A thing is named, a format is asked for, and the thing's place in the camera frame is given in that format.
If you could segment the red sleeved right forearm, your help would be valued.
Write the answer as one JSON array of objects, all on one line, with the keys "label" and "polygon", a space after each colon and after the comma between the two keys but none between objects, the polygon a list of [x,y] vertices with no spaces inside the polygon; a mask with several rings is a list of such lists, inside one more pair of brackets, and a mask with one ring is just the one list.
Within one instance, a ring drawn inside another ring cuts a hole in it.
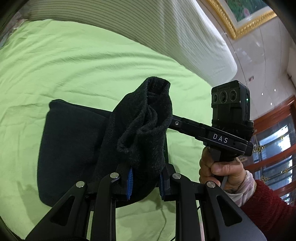
[{"label": "red sleeved right forearm", "polygon": [[295,206],[283,201],[249,171],[228,175],[226,194],[262,231],[267,240],[295,240]]}]

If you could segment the person's right hand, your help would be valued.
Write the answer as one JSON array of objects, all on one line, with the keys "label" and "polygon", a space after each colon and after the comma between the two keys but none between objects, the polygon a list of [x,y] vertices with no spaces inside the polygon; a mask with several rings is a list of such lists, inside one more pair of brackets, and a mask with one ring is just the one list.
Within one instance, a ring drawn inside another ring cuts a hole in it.
[{"label": "person's right hand", "polygon": [[205,147],[199,161],[199,182],[205,184],[208,181],[221,186],[221,182],[216,176],[227,176],[228,179],[224,185],[224,190],[229,193],[236,192],[243,183],[246,171],[238,158],[231,162],[214,162],[210,149]]}]

